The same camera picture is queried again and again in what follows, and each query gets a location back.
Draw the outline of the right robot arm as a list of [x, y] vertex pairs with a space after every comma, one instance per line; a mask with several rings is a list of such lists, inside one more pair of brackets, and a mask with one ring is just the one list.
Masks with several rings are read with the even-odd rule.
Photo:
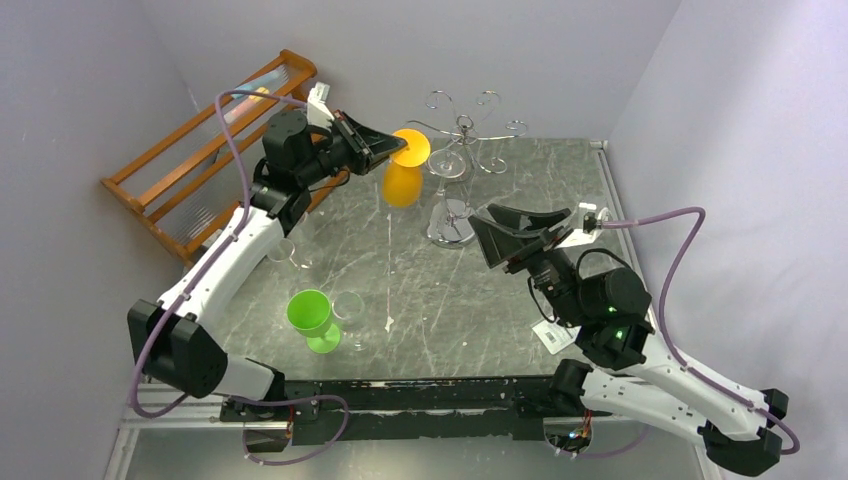
[[748, 388], [680, 352], [665, 322], [650, 318], [651, 295], [630, 265], [581, 273], [564, 248], [568, 210], [488, 211], [469, 220], [487, 265], [527, 272], [532, 299], [551, 307], [552, 323], [578, 331], [581, 357], [561, 361], [549, 387], [556, 411], [634, 419], [702, 445], [714, 464], [749, 477], [798, 451], [784, 423], [786, 394]]

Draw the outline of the green plastic wine glass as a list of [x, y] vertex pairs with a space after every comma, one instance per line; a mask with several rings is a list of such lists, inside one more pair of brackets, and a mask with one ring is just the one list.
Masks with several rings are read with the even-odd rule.
[[314, 353], [328, 354], [341, 342], [341, 331], [334, 323], [329, 298], [315, 289], [296, 293], [286, 307], [286, 318], [302, 335]]

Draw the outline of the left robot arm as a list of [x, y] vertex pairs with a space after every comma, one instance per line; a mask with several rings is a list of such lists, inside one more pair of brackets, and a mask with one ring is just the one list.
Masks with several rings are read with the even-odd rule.
[[364, 176], [409, 142], [340, 111], [315, 122], [300, 110], [274, 114], [261, 141], [264, 155], [247, 197], [211, 248], [158, 300], [137, 301], [127, 321], [135, 383], [149, 375], [183, 396], [246, 398], [251, 412], [271, 420], [285, 409], [283, 374], [225, 352], [204, 323], [221, 316], [257, 264], [300, 223], [326, 179]]

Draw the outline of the orange plastic wine glass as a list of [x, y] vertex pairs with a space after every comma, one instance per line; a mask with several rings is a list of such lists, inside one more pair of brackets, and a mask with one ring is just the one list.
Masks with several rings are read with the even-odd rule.
[[388, 205], [405, 208], [416, 203], [421, 195], [421, 167], [430, 157], [431, 144], [429, 139], [416, 129], [400, 129], [394, 135], [405, 140], [406, 146], [390, 156], [390, 163], [383, 177], [382, 196]]

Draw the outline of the clear wine glass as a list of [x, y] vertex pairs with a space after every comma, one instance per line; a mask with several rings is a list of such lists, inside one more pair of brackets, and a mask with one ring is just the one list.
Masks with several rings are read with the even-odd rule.
[[363, 351], [365, 303], [362, 297], [354, 291], [340, 291], [332, 301], [332, 312], [349, 348]]
[[439, 183], [436, 192], [431, 196], [424, 209], [425, 237], [435, 245], [442, 248], [452, 248], [457, 244], [454, 230], [454, 214], [450, 209], [447, 197], [447, 187], [450, 180], [461, 177], [466, 168], [463, 158], [448, 148], [433, 152], [426, 166], [429, 171], [438, 177]]

